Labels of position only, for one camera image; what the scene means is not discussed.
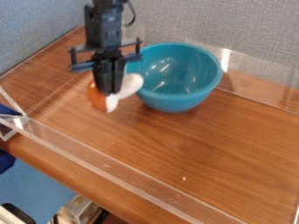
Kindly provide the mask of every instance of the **wooden surface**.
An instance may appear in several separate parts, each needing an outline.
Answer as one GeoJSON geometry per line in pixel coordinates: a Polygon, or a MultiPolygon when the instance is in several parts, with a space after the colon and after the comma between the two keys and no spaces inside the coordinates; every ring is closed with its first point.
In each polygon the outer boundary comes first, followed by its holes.
{"type": "MultiPolygon", "coordinates": [[[[297,115],[218,89],[186,113],[154,111],[132,97],[101,114],[86,101],[90,75],[74,77],[65,67],[65,51],[82,41],[78,29],[5,76],[1,85],[30,117],[244,222],[292,223],[297,115]]],[[[23,136],[6,149],[128,223],[185,223],[23,136]]]]}

